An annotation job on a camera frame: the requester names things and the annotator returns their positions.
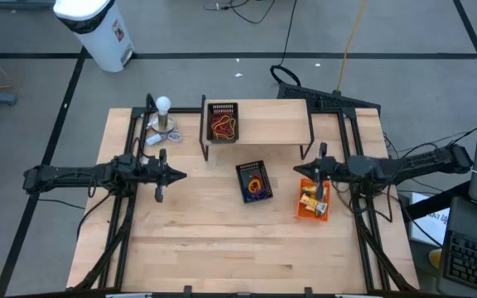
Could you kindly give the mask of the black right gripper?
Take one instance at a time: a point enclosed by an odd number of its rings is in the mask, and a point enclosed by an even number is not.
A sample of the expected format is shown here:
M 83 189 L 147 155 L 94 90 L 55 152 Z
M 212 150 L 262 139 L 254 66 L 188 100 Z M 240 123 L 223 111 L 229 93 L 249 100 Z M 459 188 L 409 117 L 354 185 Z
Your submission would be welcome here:
M 322 142 L 319 148 L 319 156 L 311 162 L 294 166 L 296 172 L 316 183 L 316 198 L 325 199 L 324 182 L 334 178 L 334 182 L 349 182 L 347 166 L 339 163 L 334 157 L 327 156 L 327 144 Z

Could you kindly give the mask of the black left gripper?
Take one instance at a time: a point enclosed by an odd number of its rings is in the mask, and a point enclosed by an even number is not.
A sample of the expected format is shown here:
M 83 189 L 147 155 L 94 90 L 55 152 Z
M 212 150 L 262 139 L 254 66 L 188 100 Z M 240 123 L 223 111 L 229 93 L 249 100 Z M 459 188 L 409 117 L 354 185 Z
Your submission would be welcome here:
M 164 199 L 163 188 L 183 180 L 187 174 L 173 169 L 167 164 L 167 154 L 165 149 L 159 151 L 159 156 L 150 156 L 145 165 L 142 166 L 142 182 L 156 185 L 155 200 L 162 203 Z

